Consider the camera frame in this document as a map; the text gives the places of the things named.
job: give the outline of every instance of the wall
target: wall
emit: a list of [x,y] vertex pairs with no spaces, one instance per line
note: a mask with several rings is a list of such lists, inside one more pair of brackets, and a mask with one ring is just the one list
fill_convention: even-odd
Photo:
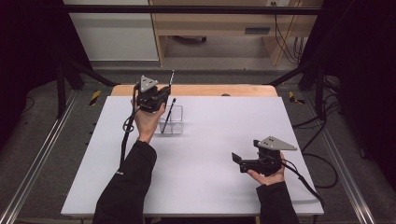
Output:
[[[66,5],[148,5],[146,0],[64,0]],[[158,61],[149,14],[70,13],[90,61]]]

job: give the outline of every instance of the black curtain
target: black curtain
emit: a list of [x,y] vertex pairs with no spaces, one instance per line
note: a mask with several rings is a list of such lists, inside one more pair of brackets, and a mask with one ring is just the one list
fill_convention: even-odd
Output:
[[[62,0],[2,0],[0,3],[0,148],[26,104],[27,93],[56,80],[56,68],[68,59],[92,69],[69,14],[40,8]],[[75,89],[78,71],[64,67]]]
[[[345,1],[325,7],[346,8]],[[396,2],[358,0],[332,34],[321,60],[325,75],[340,79],[340,100],[351,127],[369,158],[376,160],[396,189]],[[306,62],[340,17],[321,16],[306,44]],[[314,71],[305,79],[313,80]]]

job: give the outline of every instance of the floor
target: floor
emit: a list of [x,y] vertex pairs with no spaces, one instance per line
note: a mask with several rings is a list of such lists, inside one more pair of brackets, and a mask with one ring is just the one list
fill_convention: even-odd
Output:
[[[166,52],[163,66],[152,62],[92,64],[99,74],[119,83],[135,83],[142,74],[165,82],[165,75],[175,69],[175,83],[264,84],[296,67],[287,59],[277,67],[272,66],[261,40],[253,37],[209,37],[205,43],[174,37],[170,39]],[[314,91],[299,91],[297,83],[300,77],[276,87],[292,124],[315,116],[312,109]],[[79,219],[62,216],[60,210],[106,96],[111,93],[111,88],[90,77],[83,78],[86,82],[83,91],[67,88],[67,97],[74,99],[70,102],[74,106],[67,112],[68,118],[62,127],[57,126],[55,120],[55,83],[29,93],[26,112],[22,113],[20,123],[0,154],[1,223],[12,223],[6,222],[7,218],[15,223],[81,223]],[[97,90],[101,91],[98,101],[89,105],[92,94]],[[304,103],[291,101],[290,92],[294,93],[296,100],[304,100]],[[327,105],[337,105],[331,91],[326,90],[325,95],[329,96]],[[310,143],[321,124],[315,121],[295,129],[300,148]],[[54,128],[59,128],[59,132],[51,136],[55,141],[43,144]],[[359,148],[341,108],[338,105],[332,107],[325,128],[306,148],[306,153],[319,155],[333,164],[339,174],[339,181],[332,188],[318,189],[326,203],[325,214],[318,217],[318,223],[396,223],[396,194],[375,162],[361,158]],[[42,156],[43,160],[36,160],[36,155]],[[305,162],[317,186],[329,186],[334,181],[334,172],[326,162],[312,156],[306,156]],[[26,183],[26,174],[33,173]],[[246,220],[164,219],[163,222],[207,224],[246,223]],[[301,217],[301,222],[312,223],[313,219]]]

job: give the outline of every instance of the black jacket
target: black jacket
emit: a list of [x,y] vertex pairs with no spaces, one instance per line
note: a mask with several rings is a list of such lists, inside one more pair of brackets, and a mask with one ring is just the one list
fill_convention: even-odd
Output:
[[[121,168],[100,196],[93,224],[143,223],[143,204],[151,183],[157,154],[145,142],[136,141]],[[291,205],[286,183],[257,188],[263,224],[294,224],[299,220]]]

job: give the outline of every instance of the white tabletop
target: white tabletop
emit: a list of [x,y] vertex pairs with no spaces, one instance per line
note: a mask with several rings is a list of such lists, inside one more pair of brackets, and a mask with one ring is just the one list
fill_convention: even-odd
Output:
[[[86,154],[64,203],[62,214],[91,217],[96,202],[120,165],[122,123],[130,115],[130,97],[109,96]],[[232,152],[258,159],[253,140],[270,135],[298,147],[280,97],[178,96],[183,134],[154,134],[158,159],[144,214],[155,217],[257,216],[259,184],[239,172]],[[128,150],[137,137],[129,136]],[[313,188],[300,149],[283,151]],[[319,201],[286,170],[286,183],[299,216],[321,215]]]

